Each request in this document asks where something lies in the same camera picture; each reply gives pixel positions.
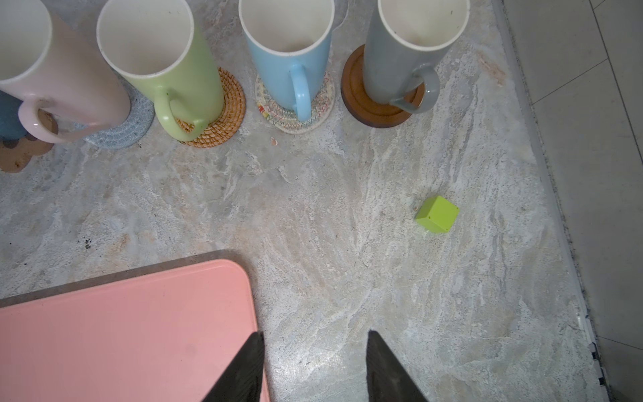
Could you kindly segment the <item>multicolour knitted round coaster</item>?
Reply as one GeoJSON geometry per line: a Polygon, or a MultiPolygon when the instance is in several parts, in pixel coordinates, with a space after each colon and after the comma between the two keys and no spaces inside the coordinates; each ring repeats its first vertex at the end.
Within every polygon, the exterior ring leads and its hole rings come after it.
{"type": "Polygon", "coordinates": [[[333,110],[336,91],[329,72],[324,75],[323,85],[311,104],[311,118],[300,122],[296,112],[281,107],[268,93],[259,75],[255,83],[256,105],[270,124],[288,134],[303,134],[320,127],[333,110]]]}

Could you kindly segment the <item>white mug pink handle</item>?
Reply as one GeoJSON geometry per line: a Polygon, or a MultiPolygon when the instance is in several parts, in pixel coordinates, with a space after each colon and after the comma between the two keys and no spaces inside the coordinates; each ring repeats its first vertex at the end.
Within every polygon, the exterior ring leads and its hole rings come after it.
{"type": "Polygon", "coordinates": [[[22,126],[49,143],[118,127],[131,110],[100,53],[40,1],[1,3],[1,89],[21,100],[22,126]]]}

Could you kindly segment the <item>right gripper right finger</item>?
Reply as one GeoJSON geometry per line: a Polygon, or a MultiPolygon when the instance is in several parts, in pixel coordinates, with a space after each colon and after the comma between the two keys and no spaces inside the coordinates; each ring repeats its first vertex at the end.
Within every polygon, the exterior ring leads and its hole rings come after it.
{"type": "Polygon", "coordinates": [[[366,347],[367,388],[370,402],[418,401],[427,402],[381,335],[368,332],[366,347]]]}

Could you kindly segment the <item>woven rattan round coaster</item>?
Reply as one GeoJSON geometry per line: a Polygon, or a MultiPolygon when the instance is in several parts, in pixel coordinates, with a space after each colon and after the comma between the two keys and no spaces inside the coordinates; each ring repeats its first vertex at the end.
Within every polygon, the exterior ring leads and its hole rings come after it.
{"type": "Polygon", "coordinates": [[[238,132],[246,112],[244,90],[238,80],[226,69],[219,67],[219,76],[224,88],[222,114],[217,121],[210,123],[198,138],[182,144],[197,148],[217,147],[238,132]]]}

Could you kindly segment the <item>white mug green handle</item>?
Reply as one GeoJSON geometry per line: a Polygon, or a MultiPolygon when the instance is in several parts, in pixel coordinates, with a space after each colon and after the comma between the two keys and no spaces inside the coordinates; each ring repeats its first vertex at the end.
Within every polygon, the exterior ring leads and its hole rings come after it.
{"type": "Polygon", "coordinates": [[[219,69],[187,2],[110,0],[96,38],[105,61],[153,103],[173,138],[193,141],[222,114],[219,69]]]}

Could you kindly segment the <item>white mug blue handle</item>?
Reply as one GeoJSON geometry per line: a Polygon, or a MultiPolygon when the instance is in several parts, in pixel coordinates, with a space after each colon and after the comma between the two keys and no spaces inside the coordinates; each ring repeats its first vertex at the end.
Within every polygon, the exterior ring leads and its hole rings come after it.
{"type": "Polygon", "coordinates": [[[266,90],[300,122],[311,118],[323,84],[334,16],[332,0],[239,2],[239,19],[266,90]]]}

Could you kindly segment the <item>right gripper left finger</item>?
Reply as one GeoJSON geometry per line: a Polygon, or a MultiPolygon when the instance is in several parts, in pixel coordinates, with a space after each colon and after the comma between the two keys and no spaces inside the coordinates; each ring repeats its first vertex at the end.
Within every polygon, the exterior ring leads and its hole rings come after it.
{"type": "Polygon", "coordinates": [[[259,402],[264,361],[264,335],[262,332],[251,333],[202,402],[259,402]]]}

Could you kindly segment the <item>brown wooden round coaster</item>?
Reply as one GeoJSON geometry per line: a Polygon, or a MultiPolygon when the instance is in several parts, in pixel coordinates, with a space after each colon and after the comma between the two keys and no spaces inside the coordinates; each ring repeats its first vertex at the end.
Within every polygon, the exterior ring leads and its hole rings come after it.
{"type": "Polygon", "coordinates": [[[357,48],[344,65],[341,93],[348,111],[375,128],[397,127],[435,104],[436,73],[419,68],[403,46],[388,41],[357,48]]]}

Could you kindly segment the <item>blue knitted round coaster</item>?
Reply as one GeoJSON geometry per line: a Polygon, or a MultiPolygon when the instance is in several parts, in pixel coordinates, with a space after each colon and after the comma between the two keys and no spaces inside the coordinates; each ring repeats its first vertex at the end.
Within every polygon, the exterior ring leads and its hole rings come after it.
{"type": "Polygon", "coordinates": [[[83,140],[100,149],[117,150],[130,147],[140,141],[155,119],[153,103],[134,88],[127,80],[119,78],[131,104],[127,120],[118,127],[102,130],[84,137],[83,140]]]}

